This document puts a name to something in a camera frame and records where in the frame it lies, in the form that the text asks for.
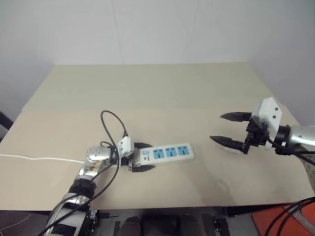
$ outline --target table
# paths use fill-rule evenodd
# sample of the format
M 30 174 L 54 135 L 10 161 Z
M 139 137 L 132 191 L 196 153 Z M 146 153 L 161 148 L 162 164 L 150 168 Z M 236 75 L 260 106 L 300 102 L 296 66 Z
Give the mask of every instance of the table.
M 121 168 L 97 209 L 276 204 L 311 197 L 302 163 L 264 147 L 248 155 L 225 151 L 209 139 L 243 141 L 246 123 L 221 114 L 251 111 L 272 96 L 248 63 L 185 65 L 57 65 L 23 108 L 0 153 L 84 160 L 108 140 L 100 111 L 111 110 L 135 142 L 191 143 L 195 159 L 145 173 Z M 297 121 L 283 110 L 282 125 Z M 119 123 L 105 121 L 118 141 Z M 71 186 L 80 164 L 0 156 L 0 209 L 51 210 Z M 114 169 L 99 180 L 106 184 Z

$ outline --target black wire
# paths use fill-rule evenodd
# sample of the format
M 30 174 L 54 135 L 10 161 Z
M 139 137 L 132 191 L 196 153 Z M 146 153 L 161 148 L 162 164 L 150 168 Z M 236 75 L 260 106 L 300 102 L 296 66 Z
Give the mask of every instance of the black wire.
M 114 142 L 112 136 L 110 135 L 110 133 L 109 133 L 107 127 L 106 127 L 106 124 L 105 124 L 105 122 L 104 122 L 104 117 L 103 117 L 103 114 L 104 114 L 104 113 L 112 114 L 114 117 L 117 118 L 117 120 L 119 120 L 120 124 L 122 124 L 123 129 L 124 129 L 124 135 L 123 135 L 123 137 L 124 137 L 124 136 L 128 136 L 128 133 L 127 133 L 127 131 L 126 131 L 126 127 L 125 127 L 124 123 L 122 122 L 122 120 L 121 120 L 115 113 L 113 113 L 113 112 L 111 112 L 111 111 L 107 111 L 107 110 L 102 111 L 102 112 L 100 113 L 100 120 L 102 121 L 103 127 L 104 127 L 104 129 L 105 129 L 105 131 L 106 131 L 106 133 L 107 133 L 107 135 L 108 135 L 110 141 L 112 142 L 113 146 L 117 149 L 116 144 L 115 144 L 115 142 Z
M 270 142 L 273 146 L 279 148 L 279 149 L 282 149 L 282 150 L 285 150 L 288 154 L 292 154 L 292 155 L 295 155 L 296 157 L 312 164 L 315 166 L 315 162 L 311 161 L 310 159 L 308 159 L 307 157 L 303 156 L 302 154 L 298 153 L 297 151 L 293 151 L 293 150 L 289 150 L 287 148 L 284 148 L 282 147 L 281 145 L 273 142 L 269 137 L 267 137 L 267 141 Z
M 44 230 L 42 230 L 38 236 L 42 236 L 47 230 L 49 230 L 51 227 L 54 227 L 55 225 L 57 225 L 58 223 L 60 223 L 61 221 L 63 221 L 64 219 L 66 219 L 67 217 L 69 217 L 70 215 L 72 215 L 74 212 L 80 210 L 81 208 L 87 206 L 90 204 L 91 201 L 93 201 L 95 198 L 99 197 L 109 186 L 110 184 L 114 181 L 117 173 L 119 170 L 119 158 L 117 160 L 117 168 L 116 171 L 113 175 L 113 177 L 111 178 L 111 180 L 109 181 L 109 183 L 101 190 L 99 191 L 99 193 L 97 193 L 96 195 L 94 195 L 90 200 L 88 200 L 87 202 L 85 202 L 82 205 L 79 205 L 78 207 L 76 207 L 75 209 L 71 210 L 70 212 L 68 212 L 67 214 L 65 214 L 64 216 L 60 217 L 58 220 L 54 221 L 52 224 L 50 224 L 49 226 L 47 226 Z
M 270 225 L 268 226 L 267 230 L 266 230 L 266 233 L 265 233 L 265 236 L 268 236 L 273 225 L 286 213 L 288 212 L 289 210 L 291 210 L 292 208 L 296 207 L 296 206 L 299 206 L 301 205 L 302 203 L 304 202 L 307 202 L 309 200 L 312 200 L 312 199 L 315 199 L 315 197 L 311 197 L 311 198 L 307 198 L 307 199 L 303 199 L 297 203 L 294 203 L 292 204 L 291 206 L 289 206 L 288 208 L 284 209 L 283 212 L 281 212 L 271 223 Z
M 75 197 L 78 197 L 78 196 L 80 196 L 80 194 L 74 194 L 74 195 L 72 195 L 72 196 L 70 196 L 70 197 L 68 197 L 68 198 L 65 198 L 65 199 L 61 200 L 61 201 L 51 210 L 51 212 L 49 213 L 46 223 L 48 223 L 48 221 L 49 221 L 49 219 L 51 218 L 51 216 L 53 215 L 54 211 L 55 211 L 61 204 L 65 203 L 66 201 L 70 200 L 71 198 L 75 198 Z
M 100 172 L 97 173 L 96 176 L 94 176 L 91 181 L 94 181 L 94 179 L 96 179 L 100 174 L 102 174 L 104 171 L 108 170 L 109 168 L 111 168 L 113 165 L 115 164 L 115 162 L 113 162 L 112 164 L 110 164 L 109 166 L 106 166 L 103 170 L 101 170 Z
M 289 218 L 294 215 L 295 212 L 297 212 L 298 210 L 301 210 L 302 208 L 304 208 L 304 207 L 306 207 L 307 205 L 312 204 L 312 203 L 314 203 L 314 202 L 315 202 L 315 198 L 314 198 L 313 200 L 310 200 L 310 201 L 308 201 L 308 202 L 306 202 L 306 203 L 304 203 L 304 204 L 298 206 L 296 209 L 294 209 L 293 211 L 291 211 L 290 214 L 287 215 L 286 218 L 285 218 L 285 219 L 282 221 L 282 223 L 280 224 L 279 229 L 278 229 L 278 232 L 277 232 L 277 236 L 280 236 L 281 231 L 282 231 L 282 229 L 284 228 L 284 225 L 285 225 L 286 222 L 289 220 Z
M 102 146 L 103 148 L 111 148 L 113 146 L 107 141 L 102 141 L 102 142 L 99 143 L 99 145 Z
M 298 151 L 299 154 L 315 154 L 315 151 Z
M 105 131 L 106 131 L 106 133 L 107 133 L 107 135 L 108 135 L 110 141 L 112 142 L 112 147 L 114 147 L 114 152 L 115 152 L 115 154 L 116 154 L 117 168 L 116 168 L 116 171 L 115 171 L 113 177 L 111 178 L 111 180 L 108 182 L 108 184 L 107 184 L 99 193 L 97 193 L 96 195 L 94 195 L 91 199 L 89 199 L 88 201 L 86 201 L 84 204 L 79 205 L 78 207 L 76 207 L 75 209 L 71 210 L 70 212 L 68 212 L 68 213 L 65 214 L 64 216 L 60 217 L 58 220 L 54 221 L 52 224 L 50 224 L 50 225 L 47 226 L 44 230 L 42 230 L 42 231 L 38 234 L 38 236 L 42 236 L 42 235 L 43 235 L 47 230 L 49 230 L 51 227 L 54 227 L 55 225 L 57 225 L 58 223 L 60 223 L 61 221 L 63 221 L 63 220 L 66 219 L 67 217 L 69 217 L 70 215 L 72 215 L 74 212 L 76 212 L 76 211 L 78 211 L 79 209 L 81 209 L 82 207 L 85 207 L 85 206 L 89 205 L 91 201 L 93 201 L 94 199 L 96 199 L 97 197 L 99 197 L 99 196 L 111 185 L 111 183 L 114 181 L 114 179 L 115 179 L 115 177 L 116 177 L 116 175 L 117 175 L 117 173 L 118 173 L 118 170 L 119 170 L 120 158 L 119 158 L 119 154 L 118 154 L 118 150 L 117 150 L 116 144 L 115 144 L 115 142 L 114 142 L 112 136 L 110 135 L 110 133 L 109 133 L 107 127 L 106 127 L 106 124 L 105 124 L 105 122 L 104 122 L 104 118 L 103 118 L 103 114 L 104 114 L 104 113 L 110 113 L 110 114 L 112 114 L 114 117 L 116 117 L 116 118 L 119 120 L 119 122 L 121 123 L 121 125 L 122 125 L 122 127 L 123 127 L 123 129 L 124 129 L 124 135 L 123 135 L 123 137 L 128 136 L 128 133 L 127 133 L 127 131 L 126 131 L 126 128 L 125 128 L 124 123 L 122 122 L 122 120 L 121 120 L 116 114 L 114 114 L 114 113 L 111 112 L 111 111 L 106 111 L 106 110 L 105 110 L 105 111 L 102 111 L 102 112 L 100 113 L 101 122 L 102 122 L 102 124 L 103 124 L 103 127 L 104 127 L 104 129 L 105 129 Z M 103 142 L 101 142 L 100 144 L 102 144 L 102 143 L 107 143 L 107 144 L 110 145 L 110 143 L 108 143 L 108 142 L 106 142 L 106 141 L 103 141 Z M 110 167 L 110 166 L 104 168 L 100 173 L 104 172 L 104 171 L 107 170 L 109 167 Z

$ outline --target power strip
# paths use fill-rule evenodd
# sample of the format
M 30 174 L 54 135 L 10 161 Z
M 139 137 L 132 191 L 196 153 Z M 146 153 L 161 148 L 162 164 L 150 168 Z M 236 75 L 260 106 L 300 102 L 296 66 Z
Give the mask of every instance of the power strip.
M 176 144 L 140 149 L 140 165 L 157 165 L 194 159 L 190 144 Z

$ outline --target orange object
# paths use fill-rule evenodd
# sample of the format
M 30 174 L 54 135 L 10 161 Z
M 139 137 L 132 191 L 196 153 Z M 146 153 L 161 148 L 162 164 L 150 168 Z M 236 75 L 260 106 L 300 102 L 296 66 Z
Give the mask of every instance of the orange object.
M 315 203 L 312 203 L 302 209 L 304 217 L 315 227 Z
M 310 214 L 310 217 L 315 219 L 315 211 L 314 204 L 310 210 L 307 209 L 307 215 Z M 252 218 L 256 224 L 256 227 L 261 236 L 264 236 L 266 230 L 270 223 L 284 210 L 284 207 L 272 208 L 269 210 L 263 210 L 259 212 L 255 212 L 252 214 Z M 283 219 L 288 215 L 288 213 L 284 214 L 273 226 L 271 229 L 269 236 L 276 236 L 278 228 L 283 221 Z M 312 234 L 294 217 L 290 217 L 287 223 L 285 224 L 281 236 L 312 236 Z

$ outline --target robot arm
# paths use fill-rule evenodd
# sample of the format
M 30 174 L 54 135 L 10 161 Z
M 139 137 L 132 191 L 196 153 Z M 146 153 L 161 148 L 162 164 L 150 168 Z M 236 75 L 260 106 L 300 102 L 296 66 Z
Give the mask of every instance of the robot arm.
M 270 97 L 262 100 L 252 113 L 227 113 L 221 118 L 230 121 L 248 121 L 248 132 L 244 142 L 223 136 L 210 136 L 212 140 L 226 148 L 247 154 L 251 146 L 275 148 L 278 155 L 295 154 L 301 158 L 308 173 L 311 186 L 315 190 L 315 126 L 281 126 L 282 111 Z
M 115 162 L 114 152 L 110 148 L 94 146 L 87 151 L 85 163 L 81 167 L 68 193 L 53 209 L 47 226 L 71 210 L 90 200 L 96 189 L 96 175 Z M 87 236 L 94 230 L 97 217 L 96 211 L 87 205 L 76 211 L 57 225 L 51 227 L 44 235 Z

